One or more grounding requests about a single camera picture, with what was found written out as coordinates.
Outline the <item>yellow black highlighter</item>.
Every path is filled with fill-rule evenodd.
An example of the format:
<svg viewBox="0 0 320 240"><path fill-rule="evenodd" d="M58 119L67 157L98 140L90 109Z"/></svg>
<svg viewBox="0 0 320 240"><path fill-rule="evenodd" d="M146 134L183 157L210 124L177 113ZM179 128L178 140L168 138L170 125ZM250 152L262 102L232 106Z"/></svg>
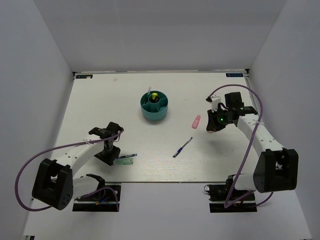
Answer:
<svg viewBox="0 0 320 240"><path fill-rule="evenodd" d="M158 97L158 94L156 92L152 93L152 99L155 100Z"/></svg>

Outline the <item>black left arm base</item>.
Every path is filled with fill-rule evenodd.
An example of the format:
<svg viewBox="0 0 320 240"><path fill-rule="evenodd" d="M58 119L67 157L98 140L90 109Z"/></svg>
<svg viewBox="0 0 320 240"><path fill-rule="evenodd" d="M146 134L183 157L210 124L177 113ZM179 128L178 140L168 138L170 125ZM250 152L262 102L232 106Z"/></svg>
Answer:
<svg viewBox="0 0 320 240"><path fill-rule="evenodd" d="M97 212L110 213L118 212L120 206L121 188L120 184L106 185L116 193L116 197L109 189L96 193L89 197L76 198L73 202L73 212Z"/></svg>

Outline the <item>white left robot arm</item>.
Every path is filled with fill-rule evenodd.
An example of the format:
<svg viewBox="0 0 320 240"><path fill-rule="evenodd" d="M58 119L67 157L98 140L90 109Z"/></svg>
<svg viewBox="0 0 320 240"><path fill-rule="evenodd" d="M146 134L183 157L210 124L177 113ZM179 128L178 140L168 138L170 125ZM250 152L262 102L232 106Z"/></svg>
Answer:
<svg viewBox="0 0 320 240"><path fill-rule="evenodd" d="M32 197L57 210L65 209L73 199L103 198L106 193L104 178L93 173L77 177L76 173L93 158L112 166L121 152L114 142L123 131L115 122L105 128L94 127L83 142L65 154L53 160L44 159L38 167Z"/></svg>

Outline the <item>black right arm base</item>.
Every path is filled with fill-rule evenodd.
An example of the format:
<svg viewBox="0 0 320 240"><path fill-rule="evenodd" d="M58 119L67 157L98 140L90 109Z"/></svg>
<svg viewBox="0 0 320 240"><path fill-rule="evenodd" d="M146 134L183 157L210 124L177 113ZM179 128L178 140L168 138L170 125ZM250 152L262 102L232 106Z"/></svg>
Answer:
<svg viewBox="0 0 320 240"><path fill-rule="evenodd" d="M225 183L207 184L203 190L209 195L210 213L255 213L257 212L255 195L252 193L238 200L228 208L224 207L233 179L228 176Z"/></svg>

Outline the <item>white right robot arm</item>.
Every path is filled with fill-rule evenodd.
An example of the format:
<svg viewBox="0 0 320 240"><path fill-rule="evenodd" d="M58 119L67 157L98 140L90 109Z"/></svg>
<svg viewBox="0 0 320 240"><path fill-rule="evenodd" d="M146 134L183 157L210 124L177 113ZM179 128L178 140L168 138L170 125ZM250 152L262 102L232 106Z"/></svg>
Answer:
<svg viewBox="0 0 320 240"><path fill-rule="evenodd" d="M218 132L233 124L252 142L251 147L258 155L252 173L232 176L234 182L225 187L226 195L236 200L244 191L269 193L294 190L298 178L298 153L285 148L270 134L259 121L258 112L252 106L245 106L240 92L231 92L224 97L225 104L216 95L206 99L211 104L206 130Z"/></svg>

